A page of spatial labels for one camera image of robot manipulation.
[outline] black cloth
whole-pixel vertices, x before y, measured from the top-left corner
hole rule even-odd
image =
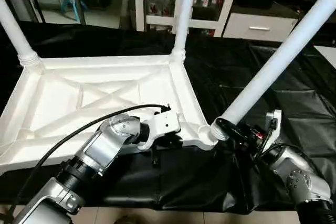
[[[34,50],[43,58],[169,54],[174,36],[137,33],[81,25],[22,23]],[[189,37],[185,68],[211,123],[236,98],[273,54],[278,43],[240,39]],[[21,67],[6,34],[0,30],[3,109],[19,78]],[[312,45],[290,64],[244,120],[263,126],[267,111],[283,112],[281,138],[312,157],[336,192],[336,71]],[[92,187],[88,206],[146,207],[247,214],[255,208],[293,209],[282,189],[261,177],[247,155],[233,152],[230,142],[211,151],[196,147],[122,156]],[[43,167],[22,198],[27,203],[59,166]],[[9,204],[30,169],[0,177],[0,202]]]

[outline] white pole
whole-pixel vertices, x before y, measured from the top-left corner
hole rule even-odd
[[[42,68],[41,60],[30,47],[5,0],[0,0],[0,23],[18,53],[20,64],[32,71],[40,72]]]
[[[294,60],[335,9],[336,0],[317,0],[286,41],[220,117],[237,124]],[[215,122],[211,125],[211,133],[219,140],[227,139]]]
[[[172,50],[173,57],[185,58],[185,41],[188,34],[191,8],[193,0],[182,0],[181,12],[177,23],[175,45]]]

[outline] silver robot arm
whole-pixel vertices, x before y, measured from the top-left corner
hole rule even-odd
[[[280,134],[281,111],[267,114],[269,132],[246,124],[217,119],[216,124],[245,149],[257,164],[266,165],[282,181],[301,223],[336,223],[328,183],[297,147],[275,143]]]
[[[147,141],[178,131],[176,113],[167,111],[141,123],[139,119],[120,114],[105,120],[74,158],[64,162],[55,178],[51,178],[12,222],[13,224],[69,224],[85,204],[94,180],[103,176],[122,146],[145,145]]]

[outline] tiled floor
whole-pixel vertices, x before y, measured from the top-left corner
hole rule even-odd
[[[72,218],[74,224],[113,224],[123,216],[135,216],[138,224],[299,224],[296,212],[258,212],[250,215],[210,212],[155,211],[130,208],[83,208]]]
[[[106,10],[87,10],[84,12],[87,25],[119,28],[120,10],[108,7]],[[74,12],[62,14],[56,10],[43,10],[43,16],[47,23],[78,24]]]

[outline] screw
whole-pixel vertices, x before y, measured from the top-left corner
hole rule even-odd
[[[68,208],[73,208],[73,204],[70,203],[70,202],[68,202],[68,203],[67,203],[67,207],[68,207]]]

